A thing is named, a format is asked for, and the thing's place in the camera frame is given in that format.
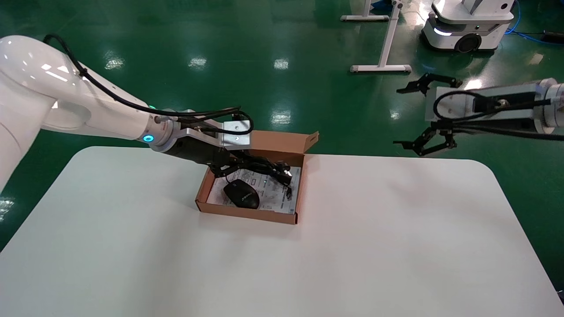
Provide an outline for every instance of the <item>white metal stand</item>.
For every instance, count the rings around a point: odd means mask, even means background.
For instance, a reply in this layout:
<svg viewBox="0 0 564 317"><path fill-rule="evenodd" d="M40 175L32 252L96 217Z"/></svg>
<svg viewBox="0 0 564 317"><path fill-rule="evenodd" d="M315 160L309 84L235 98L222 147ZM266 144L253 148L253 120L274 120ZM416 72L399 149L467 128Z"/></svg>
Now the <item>white metal stand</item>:
<svg viewBox="0 0 564 317"><path fill-rule="evenodd" d="M399 10L403 7L400 0L394 0L392 5L394 7L391 11L391 19L388 23L378 65L353 65L350 69L351 72L411 72L411 66L409 65L386 65L388 55L390 55L391 42L394 39L395 28L398 26Z"/></svg>
<svg viewBox="0 0 564 317"><path fill-rule="evenodd" d="M370 5L373 0L364 1L362 15L341 15L341 21L388 21L387 15L370 15Z"/></svg>

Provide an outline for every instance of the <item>open cardboard box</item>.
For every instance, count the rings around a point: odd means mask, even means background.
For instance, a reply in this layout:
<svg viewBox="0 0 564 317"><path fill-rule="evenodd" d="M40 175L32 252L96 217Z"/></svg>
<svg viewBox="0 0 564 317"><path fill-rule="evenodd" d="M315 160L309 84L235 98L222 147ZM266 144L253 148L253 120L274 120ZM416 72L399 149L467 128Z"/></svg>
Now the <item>open cardboard box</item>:
<svg viewBox="0 0 564 317"><path fill-rule="evenodd" d="M303 166L304 153L314 145L319 139L319 133L313 134L297 134L273 131L252 131L251 132L251 155L266 157L272 162L284 161L290 166L298 166L302 168L299 179L299 190L293 193L293 199L297 199L296 213L283 214L273 212L272 210L247 209L223 205L208 204L208 196L212 190L215 176L208 169L196 196L196 205L203 213L230 215L234 217L243 217L251 219L259 219L265 221L273 221L287 224L298 223L298 216L301 212L300 197L303 179L307 174Z"/></svg>

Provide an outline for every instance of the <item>green floor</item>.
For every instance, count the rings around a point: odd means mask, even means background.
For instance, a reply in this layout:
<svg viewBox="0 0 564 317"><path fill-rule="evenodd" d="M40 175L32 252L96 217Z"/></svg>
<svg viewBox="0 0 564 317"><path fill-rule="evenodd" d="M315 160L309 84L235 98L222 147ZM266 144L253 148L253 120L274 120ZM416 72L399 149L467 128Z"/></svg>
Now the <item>green floor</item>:
<svg viewBox="0 0 564 317"><path fill-rule="evenodd" d="M57 32L80 61L148 104L241 105L257 129L319 130L313 153L413 156L391 142L426 127L423 96L395 89L425 72L484 87L564 81L564 47L516 35L505 36L492 56L427 50L417 13L426 17L430 0L402 9L394 38L389 62L410 64L411 74L350 74L352 64L377 63L386 30L385 23L339 21L363 2L2 0L0 37ZM521 32L564 31L559 0L523 0L522 10ZM458 144L437 157L477 160L493 170L554 286L563 289L564 143L484 135L461 136ZM42 131L2 193L1 200L14 203L0 206L0 248L71 157L89 146L142 145Z"/></svg>

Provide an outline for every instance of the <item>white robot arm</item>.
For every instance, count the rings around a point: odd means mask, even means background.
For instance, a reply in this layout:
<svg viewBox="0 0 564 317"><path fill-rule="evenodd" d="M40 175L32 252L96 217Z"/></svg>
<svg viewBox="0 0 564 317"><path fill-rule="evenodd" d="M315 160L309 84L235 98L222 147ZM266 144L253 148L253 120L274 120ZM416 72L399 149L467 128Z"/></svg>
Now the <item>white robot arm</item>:
<svg viewBox="0 0 564 317"><path fill-rule="evenodd" d="M430 88L433 81L450 87ZM458 89L461 84L452 77L425 74L398 89L401 94L425 94L425 120L431 126L414 141L394 143L425 156L455 148L454 136L459 133L564 141L564 135L553 134L555 128L564 126L564 84L554 78L473 90ZM425 148L437 134L444 136L445 142Z"/></svg>
<svg viewBox="0 0 564 317"><path fill-rule="evenodd" d="M149 144L158 152L206 164L216 177L239 168L290 184L289 169L248 155L253 121L238 108L204 112L152 109L86 69L72 55L23 36L0 38L0 192L40 129ZM233 121L212 120L232 115Z"/></svg>

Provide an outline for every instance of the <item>black computer mouse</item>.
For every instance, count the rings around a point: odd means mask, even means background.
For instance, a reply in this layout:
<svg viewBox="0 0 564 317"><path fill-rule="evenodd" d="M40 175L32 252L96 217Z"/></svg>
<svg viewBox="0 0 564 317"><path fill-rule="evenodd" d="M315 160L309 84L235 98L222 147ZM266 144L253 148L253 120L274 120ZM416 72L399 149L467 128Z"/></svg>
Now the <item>black computer mouse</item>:
<svg viewBox="0 0 564 317"><path fill-rule="evenodd" d="M227 184L223 192L237 207L257 209L260 203L257 191L240 179Z"/></svg>

